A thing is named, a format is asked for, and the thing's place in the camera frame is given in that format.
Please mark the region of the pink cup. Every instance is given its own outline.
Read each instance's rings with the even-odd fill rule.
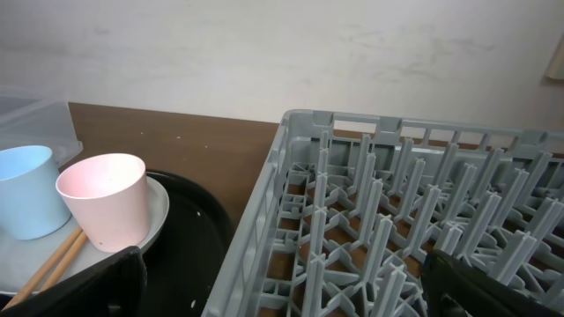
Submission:
[[[70,212],[104,252],[135,246],[149,233],[146,187],[143,160],[119,153],[82,160],[56,180]]]

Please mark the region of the black object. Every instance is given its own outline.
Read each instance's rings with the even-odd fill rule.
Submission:
[[[439,250],[427,255],[421,283],[430,317],[562,316]]]
[[[138,315],[200,316],[233,224],[219,201],[195,182],[155,170],[147,175],[167,190],[170,208],[159,238],[143,255],[148,284]]]
[[[127,247],[0,316],[132,316],[146,278],[139,248]]]

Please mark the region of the light blue cup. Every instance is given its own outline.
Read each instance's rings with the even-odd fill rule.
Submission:
[[[53,152],[31,145],[0,151],[0,229],[31,240],[63,226],[71,212],[56,191]]]

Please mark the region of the table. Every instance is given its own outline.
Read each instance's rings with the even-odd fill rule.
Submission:
[[[278,126],[120,107],[69,106],[84,149],[65,167],[104,153],[136,155],[147,168],[176,173],[207,188],[235,226]]]

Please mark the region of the cup rim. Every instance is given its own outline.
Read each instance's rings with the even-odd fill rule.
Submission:
[[[68,195],[65,194],[60,188],[59,188],[59,181],[64,177],[65,174],[70,173],[73,169],[77,168],[77,166],[81,166],[83,164],[85,164],[86,162],[93,160],[93,159],[98,159],[100,157],[108,157],[108,156],[114,156],[114,155],[121,155],[121,156],[128,156],[131,157],[133,159],[136,159],[139,163],[141,163],[141,165],[143,166],[143,172],[139,173],[139,176],[137,178],[135,178],[134,181],[132,181],[131,183],[128,183],[127,186],[124,186],[122,189],[117,190],[113,193],[110,194],[106,194],[106,195],[96,195],[96,196],[89,196],[89,197],[78,197],[78,196],[73,196],[73,195]],[[127,190],[128,188],[131,188],[131,186],[133,186],[135,183],[137,183],[139,180],[143,179],[143,177],[145,177],[145,173],[146,173],[146,165],[145,162],[138,156],[135,156],[133,154],[128,154],[128,153],[107,153],[107,154],[101,154],[101,155],[96,155],[90,158],[85,158],[69,167],[67,167],[64,171],[61,172],[61,174],[59,175],[59,177],[57,177],[56,182],[55,182],[55,187],[56,187],[56,191],[59,193],[59,195],[66,197],[66,198],[70,198],[70,199],[74,199],[74,200],[92,200],[92,199],[100,199],[100,198],[105,198],[105,197],[109,197],[112,195],[116,195],[119,193],[122,193],[123,191]]]
[[[36,166],[34,166],[33,168],[28,169],[27,171],[24,171],[22,173],[13,175],[12,177],[6,177],[6,178],[2,178],[0,177],[0,181],[9,181],[9,180],[13,180],[16,179],[20,176],[26,175],[28,173],[31,173],[35,170],[37,170],[38,168],[44,166],[47,162],[49,162],[52,158],[53,158],[53,150],[51,150],[50,147],[45,146],[45,145],[38,145],[38,144],[34,144],[34,145],[23,145],[23,146],[16,146],[10,149],[5,149],[5,150],[1,150],[0,151],[0,155],[4,155],[6,152],[10,152],[10,151],[16,151],[16,150],[21,150],[23,148],[41,148],[41,149],[47,149],[49,151],[49,155],[39,164],[37,164]]]

